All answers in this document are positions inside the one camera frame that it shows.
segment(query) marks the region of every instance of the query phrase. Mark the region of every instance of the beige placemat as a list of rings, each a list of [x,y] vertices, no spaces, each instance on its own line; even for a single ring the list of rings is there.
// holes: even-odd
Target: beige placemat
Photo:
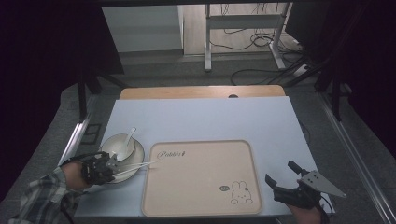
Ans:
[[[262,197],[246,141],[158,143],[149,155],[148,217],[257,214]]]

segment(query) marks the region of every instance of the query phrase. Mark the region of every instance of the person's arm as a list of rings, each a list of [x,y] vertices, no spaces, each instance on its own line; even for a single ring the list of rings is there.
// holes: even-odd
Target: person's arm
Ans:
[[[21,197],[20,213],[8,224],[36,223],[38,220],[40,223],[56,223],[62,198],[66,194],[74,197],[76,190],[89,187],[81,176],[81,167],[81,162],[72,161],[30,183]]]
[[[316,207],[312,209],[303,209],[289,204],[286,205],[293,213],[298,224],[320,224],[321,214]]]

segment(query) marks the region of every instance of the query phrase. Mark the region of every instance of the bunny illustration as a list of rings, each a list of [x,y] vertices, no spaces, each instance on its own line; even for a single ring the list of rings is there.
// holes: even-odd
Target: bunny illustration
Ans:
[[[247,183],[245,181],[233,182],[233,199],[231,200],[231,203],[253,203],[250,191],[248,191]]]

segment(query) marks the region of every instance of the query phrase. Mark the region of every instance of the hand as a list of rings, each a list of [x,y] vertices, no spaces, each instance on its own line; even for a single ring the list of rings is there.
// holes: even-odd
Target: hand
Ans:
[[[81,175],[82,163],[81,161],[71,161],[61,167],[66,178],[66,186],[69,189],[80,190],[89,188],[88,185]]]
[[[316,207],[303,209],[289,204],[286,205],[293,213],[298,224],[320,224],[320,212]]]

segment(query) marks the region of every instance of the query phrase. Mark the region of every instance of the wall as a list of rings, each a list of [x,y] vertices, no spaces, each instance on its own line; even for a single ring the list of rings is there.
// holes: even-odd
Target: wall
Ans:
[[[178,6],[102,8],[118,52],[182,49]]]

